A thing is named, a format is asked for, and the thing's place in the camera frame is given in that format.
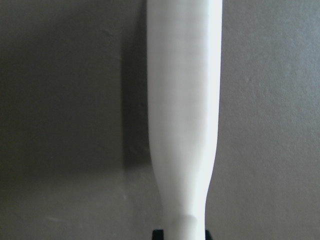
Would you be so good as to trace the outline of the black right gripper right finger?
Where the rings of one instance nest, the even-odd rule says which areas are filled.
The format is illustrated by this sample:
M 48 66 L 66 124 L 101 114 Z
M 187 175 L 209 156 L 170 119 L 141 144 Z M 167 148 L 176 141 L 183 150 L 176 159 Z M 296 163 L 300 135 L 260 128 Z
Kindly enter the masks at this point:
M 212 234 L 208 229 L 205 230 L 205 240 L 214 240 Z

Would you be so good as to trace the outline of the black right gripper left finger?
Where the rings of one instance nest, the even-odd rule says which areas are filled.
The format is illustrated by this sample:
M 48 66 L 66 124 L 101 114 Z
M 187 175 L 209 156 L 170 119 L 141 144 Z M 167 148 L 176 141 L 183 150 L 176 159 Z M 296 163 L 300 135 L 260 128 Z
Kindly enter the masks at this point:
M 164 240 L 164 230 L 163 229 L 154 229 L 152 231 L 151 240 Z

